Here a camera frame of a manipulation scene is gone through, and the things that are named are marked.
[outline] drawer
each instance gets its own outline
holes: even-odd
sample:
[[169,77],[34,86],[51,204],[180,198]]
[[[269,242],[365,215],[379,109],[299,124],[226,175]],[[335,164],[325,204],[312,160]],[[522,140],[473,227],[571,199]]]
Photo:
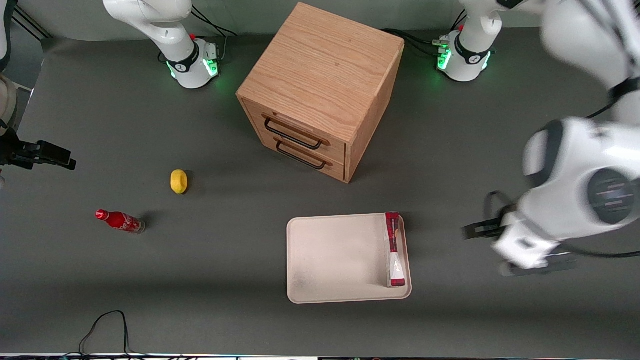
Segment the drawer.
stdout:
[[345,145],[343,142],[329,136],[314,134],[313,130],[300,129],[292,125],[292,122],[285,119],[283,115],[269,111],[252,101],[244,100],[244,104],[253,126],[260,132],[260,136],[267,133],[276,136],[281,141],[295,143],[311,153],[316,152],[327,159],[344,163]]
[[318,155],[312,154],[309,150],[297,146],[294,143],[282,140],[277,136],[268,136],[264,132],[260,134],[262,143],[269,149],[279,152],[292,160],[296,160],[306,166],[318,170],[340,181],[344,180],[344,165],[337,161],[322,159]]

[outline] wooden drawer cabinet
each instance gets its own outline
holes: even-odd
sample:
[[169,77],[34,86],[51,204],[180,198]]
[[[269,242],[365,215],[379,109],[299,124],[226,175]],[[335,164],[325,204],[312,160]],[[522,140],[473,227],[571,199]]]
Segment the wooden drawer cabinet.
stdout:
[[267,148],[348,183],[403,48],[401,38],[298,3],[236,95]]

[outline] wooden cabinet top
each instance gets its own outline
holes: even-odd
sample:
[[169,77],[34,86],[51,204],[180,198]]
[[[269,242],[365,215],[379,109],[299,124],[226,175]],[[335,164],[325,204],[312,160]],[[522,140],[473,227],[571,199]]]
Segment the wooden cabinet top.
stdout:
[[237,94],[353,143],[403,47],[399,37],[298,3]]

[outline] green led light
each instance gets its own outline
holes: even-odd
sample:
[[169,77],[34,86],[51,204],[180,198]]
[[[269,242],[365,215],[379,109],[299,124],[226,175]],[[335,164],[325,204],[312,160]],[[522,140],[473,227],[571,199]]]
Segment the green led light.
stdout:
[[211,75],[211,77],[214,77],[215,75],[218,75],[218,62],[217,61],[202,59],[202,63],[207,68],[207,71],[209,72],[209,75]]
[[175,79],[175,74],[173,73],[173,69],[171,68],[171,65],[169,65],[169,62],[166,62],[166,66],[169,68],[169,71],[171,71],[171,77]]
[[447,49],[444,54],[440,55],[440,59],[438,59],[438,68],[440,68],[440,70],[446,69],[449,64],[449,59],[451,59],[451,50]]
[[484,60],[484,65],[482,65],[482,69],[486,69],[486,64],[489,62],[489,57],[491,56],[491,51],[486,55],[486,59]]

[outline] black metal handle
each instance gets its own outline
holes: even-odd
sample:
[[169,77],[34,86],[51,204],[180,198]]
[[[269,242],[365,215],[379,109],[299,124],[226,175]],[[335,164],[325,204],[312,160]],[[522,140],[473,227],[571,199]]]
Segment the black metal handle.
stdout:
[[280,145],[282,145],[282,142],[278,142],[278,143],[276,144],[276,150],[277,150],[280,154],[283,154],[284,156],[287,156],[287,157],[288,157],[288,158],[290,158],[290,159],[293,159],[293,160],[299,161],[299,162],[301,162],[301,163],[305,164],[306,166],[308,166],[308,167],[310,167],[310,168],[314,168],[314,169],[316,169],[316,170],[322,170],[322,169],[324,169],[324,166],[326,165],[326,161],[323,161],[320,165],[313,165],[313,164],[311,164],[310,162],[308,162],[307,160],[303,160],[303,159],[301,159],[301,158],[299,158],[299,157],[295,156],[294,154],[291,154],[291,153],[289,153],[289,152],[286,152],[286,151],[282,150],[282,149],[280,148]]
[[266,127],[267,130],[271,131],[272,133],[274,133],[276,135],[280,135],[280,136],[282,136],[283,138],[285,138],[287,140],[293,141],[294,143],[296,143],[296,144],[298,144],[300,146],[304,146],[304,147],[306,147],[307,149],[310,149],[310,150],[318,150],[320,145],[322,145],[322,140],[318,140],[317,144],[311,145],[309,143],[306,143],[306,142],[300,141],[300,140],[298,140],[296,138],[293,138],[293,137],[291,137],[291,136],[289,136],[289,135],[287,135],[287,134],[285,134],[285,133],[283,133],[281,131],[278,131],[278,130],[272,128],[272,127],[269,127],[269,123],[270,122],[271,122],[271,118],[269,118],[269,117],[267,117],[266,120],[264,121],[264,127]]

